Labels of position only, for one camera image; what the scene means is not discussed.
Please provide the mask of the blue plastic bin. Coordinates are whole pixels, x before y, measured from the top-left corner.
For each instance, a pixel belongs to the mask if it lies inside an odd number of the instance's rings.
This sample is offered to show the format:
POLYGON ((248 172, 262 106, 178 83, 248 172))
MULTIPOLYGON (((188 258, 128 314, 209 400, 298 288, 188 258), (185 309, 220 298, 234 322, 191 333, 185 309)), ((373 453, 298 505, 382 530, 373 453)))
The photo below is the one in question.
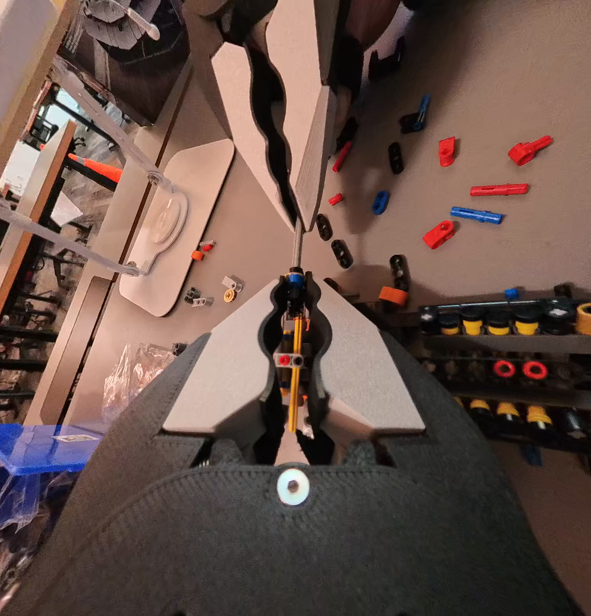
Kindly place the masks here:
POLYGON ((102 438, 71 425, 0 424, 0 463, 13 476, 79 472, 102 438))

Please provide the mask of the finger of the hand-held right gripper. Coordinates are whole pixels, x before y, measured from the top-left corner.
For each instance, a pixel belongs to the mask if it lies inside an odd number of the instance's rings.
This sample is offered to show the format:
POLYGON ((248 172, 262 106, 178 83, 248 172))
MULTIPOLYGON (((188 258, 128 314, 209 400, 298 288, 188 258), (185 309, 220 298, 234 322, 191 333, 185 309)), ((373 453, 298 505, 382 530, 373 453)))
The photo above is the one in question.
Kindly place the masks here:
POLYGON ((245 47, 224 42, 211 63, 236 149, 270 203, 294 232, 294 215, 288 213, 283 203, 279 185, 269 167, 268 141, 253 114, 250 56, 245 47))
POLYGON ((330 85, 322 83, 316 25, 314 1, 278 1, 266 29, 285 94, 287 178, 305 232, 319 211, 337 107, 330 85))

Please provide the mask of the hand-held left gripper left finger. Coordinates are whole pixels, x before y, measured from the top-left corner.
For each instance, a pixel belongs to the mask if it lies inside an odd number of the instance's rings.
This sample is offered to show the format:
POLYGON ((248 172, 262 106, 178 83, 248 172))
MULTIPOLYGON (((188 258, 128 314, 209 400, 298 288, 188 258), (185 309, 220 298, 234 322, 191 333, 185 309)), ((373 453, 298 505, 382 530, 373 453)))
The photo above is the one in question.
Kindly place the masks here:
POLYGON ((209 334, 163 423, 172 434, 264 435, 286 412, 273 357, 283 340, 284 277, 272 280, 209 334))

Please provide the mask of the red connector with axle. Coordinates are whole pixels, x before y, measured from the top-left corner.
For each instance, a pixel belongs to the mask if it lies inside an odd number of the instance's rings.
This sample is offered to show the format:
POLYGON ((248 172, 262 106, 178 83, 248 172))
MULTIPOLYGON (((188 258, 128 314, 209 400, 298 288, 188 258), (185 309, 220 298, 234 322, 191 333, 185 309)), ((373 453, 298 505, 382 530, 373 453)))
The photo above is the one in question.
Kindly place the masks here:
POLYGON ((532 142, 515 144, 508 152, 509 159, 517 166, 523 166, 534 159, 540 150, 544 150, 553 143, 550 135, 545 135, 532 142))

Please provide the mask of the clear plastic bag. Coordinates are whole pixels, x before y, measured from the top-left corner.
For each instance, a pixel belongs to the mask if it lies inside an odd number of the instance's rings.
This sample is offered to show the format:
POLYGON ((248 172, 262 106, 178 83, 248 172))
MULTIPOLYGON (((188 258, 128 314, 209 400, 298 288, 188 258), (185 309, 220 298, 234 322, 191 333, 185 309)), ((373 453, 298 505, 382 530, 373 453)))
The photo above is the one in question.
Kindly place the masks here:
POLYGON ((128 343, 104 382, 101 418, 111 424, 175 359, 172 349, 128 343))

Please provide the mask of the white stand base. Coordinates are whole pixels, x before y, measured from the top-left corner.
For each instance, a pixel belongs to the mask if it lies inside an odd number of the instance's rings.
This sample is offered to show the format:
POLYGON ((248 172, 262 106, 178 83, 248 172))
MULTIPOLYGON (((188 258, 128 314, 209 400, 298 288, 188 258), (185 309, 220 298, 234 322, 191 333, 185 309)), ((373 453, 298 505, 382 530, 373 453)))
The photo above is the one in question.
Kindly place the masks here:
POLYGON ((176 304, 234 156, 228 139, 181 150, 163 175, 173 192, 158 187, 138 228, 129 261, 140 274, 122 274, 122 297, 163 317, 176 304))

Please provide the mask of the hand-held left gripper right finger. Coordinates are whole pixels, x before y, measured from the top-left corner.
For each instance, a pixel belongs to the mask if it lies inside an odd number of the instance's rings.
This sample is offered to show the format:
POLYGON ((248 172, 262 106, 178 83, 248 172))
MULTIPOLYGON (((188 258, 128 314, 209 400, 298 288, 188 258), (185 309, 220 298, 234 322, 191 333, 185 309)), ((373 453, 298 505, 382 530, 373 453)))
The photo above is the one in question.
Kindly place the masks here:
POLYGON ((420 434, 423 419, 380 330, 307 273, 309 413, 327 434, 420 434))

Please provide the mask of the blue long lego pin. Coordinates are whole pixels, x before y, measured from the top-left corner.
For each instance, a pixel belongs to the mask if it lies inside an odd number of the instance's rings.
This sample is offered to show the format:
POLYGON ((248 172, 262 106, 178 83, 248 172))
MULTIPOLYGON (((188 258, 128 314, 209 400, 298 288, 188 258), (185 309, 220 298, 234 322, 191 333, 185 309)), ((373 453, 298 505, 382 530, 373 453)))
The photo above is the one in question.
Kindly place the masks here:
POLYGON ((473 210, 462 207, 452 207, 450 210, 452 217, 463 220, 474 220, 484 224, 499 225, 502 223, 504 215, 496 212, 473 210))

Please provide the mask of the dark box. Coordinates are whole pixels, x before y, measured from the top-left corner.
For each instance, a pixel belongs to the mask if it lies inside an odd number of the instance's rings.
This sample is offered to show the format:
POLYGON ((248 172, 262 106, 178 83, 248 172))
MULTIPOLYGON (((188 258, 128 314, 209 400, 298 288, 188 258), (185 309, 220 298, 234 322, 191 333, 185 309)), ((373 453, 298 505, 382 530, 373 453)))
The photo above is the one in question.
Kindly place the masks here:
POLYGON ((58 55, 141 126, 157 121, 189 56, 183 1, 80 1, 58 55))

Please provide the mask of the black connector with blue pin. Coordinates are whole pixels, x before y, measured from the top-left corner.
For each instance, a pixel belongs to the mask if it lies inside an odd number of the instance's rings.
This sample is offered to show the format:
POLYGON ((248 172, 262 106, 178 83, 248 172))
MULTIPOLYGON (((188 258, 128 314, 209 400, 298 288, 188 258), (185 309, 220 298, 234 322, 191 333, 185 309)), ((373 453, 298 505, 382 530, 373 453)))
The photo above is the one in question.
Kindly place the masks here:
POLYGON ((428 109, 430 106, 430 94, 422 97, 419 108, 414 113, 400 117, 399 124, 402 134, 419 133, 426 126, 428 109))

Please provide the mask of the lego technic engine model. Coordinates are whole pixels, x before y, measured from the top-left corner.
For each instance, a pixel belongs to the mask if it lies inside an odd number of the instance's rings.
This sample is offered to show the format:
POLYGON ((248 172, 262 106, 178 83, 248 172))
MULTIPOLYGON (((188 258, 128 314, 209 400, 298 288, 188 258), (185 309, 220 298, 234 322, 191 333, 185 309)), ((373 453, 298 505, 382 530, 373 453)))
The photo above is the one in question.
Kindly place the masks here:
MULTIPOLYGON (((313 350, 307 273, 301 269, 303 231, 297 221, 293 262, 285 274, 284 341, 274 355, 288 427, 309 438, 326 434, 343 453, 356 440, 420 434, 327 434, 309 413, 313 350)), ((532 465, 541 450, 577 455, 591 473, 591 304, 570 295, 531 301, 424 305, 418 312, 376 300, 361 303, 325 278, 381 332, 407 343, 418 364, 456 395, 484 435, 517 445, 532 465)))

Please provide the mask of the orange plastic part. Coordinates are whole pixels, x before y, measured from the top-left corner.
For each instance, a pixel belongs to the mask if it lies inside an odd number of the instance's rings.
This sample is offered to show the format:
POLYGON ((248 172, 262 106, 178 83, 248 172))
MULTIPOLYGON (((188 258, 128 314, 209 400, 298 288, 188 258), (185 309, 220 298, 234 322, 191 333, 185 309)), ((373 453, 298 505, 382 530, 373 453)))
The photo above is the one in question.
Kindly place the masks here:
POLYGON ((122 169, 118 167, 101 163, 94 159, 84 158, 73 153, 68 153, 66 165, 69 169, 84 175, 101 187, 111 191, 115 191, 115 187, 122 176, 122 169))

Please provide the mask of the red lego pin connector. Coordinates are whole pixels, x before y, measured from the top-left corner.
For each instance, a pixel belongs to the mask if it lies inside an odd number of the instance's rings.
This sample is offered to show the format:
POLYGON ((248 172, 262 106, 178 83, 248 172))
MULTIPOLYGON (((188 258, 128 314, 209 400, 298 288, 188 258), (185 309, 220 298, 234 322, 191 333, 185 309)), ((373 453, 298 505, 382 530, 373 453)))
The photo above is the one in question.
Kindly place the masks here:
POLYGON ((453 221, 444 220, 423 235, 423 242, 431 249, 437 250, 455 235, 453 221))

